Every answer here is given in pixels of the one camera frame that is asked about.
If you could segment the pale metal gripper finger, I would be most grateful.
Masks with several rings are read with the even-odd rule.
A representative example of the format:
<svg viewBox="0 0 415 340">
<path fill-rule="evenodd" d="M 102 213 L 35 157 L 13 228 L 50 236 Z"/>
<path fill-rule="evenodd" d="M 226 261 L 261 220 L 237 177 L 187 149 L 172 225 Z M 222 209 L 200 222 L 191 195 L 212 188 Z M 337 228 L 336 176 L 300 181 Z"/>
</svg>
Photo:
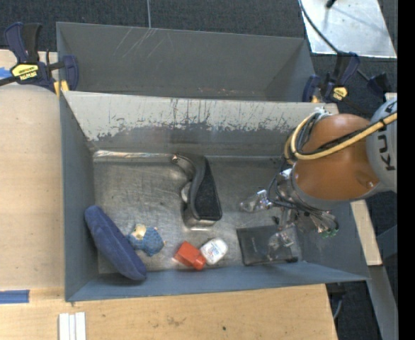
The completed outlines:
<svg viewBox="0 0 415 340">
<path fill-rule="evenodd" d="M 246 213 L 255 213 L 262 210 L 269 210 L 272 207 L 273 204 L 268 197 L 268 191 L 266 189 L 257 191 L 255 194 L 250 195 L 247 199 L 243 200 L 239 204 L 240 210 Z"/>
<path fill-rule="evenodd" d="M 268 240 L 268 258 L 296 258 L 295 240 L 290 228 L 279 229 Z"/>
</svg>

